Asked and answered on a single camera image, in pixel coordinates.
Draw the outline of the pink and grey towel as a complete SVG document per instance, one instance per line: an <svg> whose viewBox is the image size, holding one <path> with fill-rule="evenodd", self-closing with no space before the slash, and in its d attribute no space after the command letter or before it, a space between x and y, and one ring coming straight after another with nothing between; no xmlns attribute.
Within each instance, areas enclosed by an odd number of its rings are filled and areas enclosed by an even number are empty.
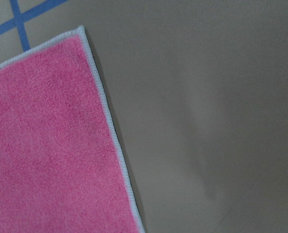
<svg viewBox="0 0 288 233"><path fill-rule="evenodd" d="M85 29L0 64L0 233L142 233Z"/></svg>

